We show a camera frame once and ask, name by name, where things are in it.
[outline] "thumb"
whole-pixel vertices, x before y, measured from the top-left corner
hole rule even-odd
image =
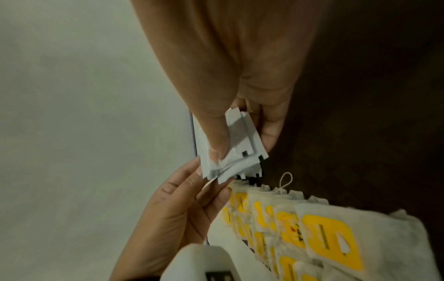
[[[205,133],[210,150],[208,155],[210,160],[223,160],[227,156],[231,143],[225,114],[219,116],[204,116],[204,114],[194,114]]]

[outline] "fingernail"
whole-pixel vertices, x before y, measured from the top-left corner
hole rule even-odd
[[[199,166],[199,168],[196,169],[196,174],[202,175],[202,166]]]
[[[210,147],[210,150],[208,151],[208,156],[210,157],[211,161],[218,161],[219,160],[219,152],[215,150],[214,148]]]

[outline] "hand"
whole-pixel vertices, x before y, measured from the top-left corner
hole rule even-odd
[[[160,64],[207,135],[230,149],[225,112],[251,113],[267,151],[329,0],[132,0]]]
[[[172,174],[153,194],[129,238],[111,281],[160,276],[178,251],[202,244],[211,222],[228,202],[228,181],[202,179],[200,158]]]

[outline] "dark floor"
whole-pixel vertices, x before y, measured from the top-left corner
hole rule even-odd
[[[444,2],[336,1],[262,182],[332,204],[406,209],[444,266]]]

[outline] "gray wall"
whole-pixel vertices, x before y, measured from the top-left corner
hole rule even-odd
[[[104,280],[193,158],[128,1],[0,1],[0,279]]]

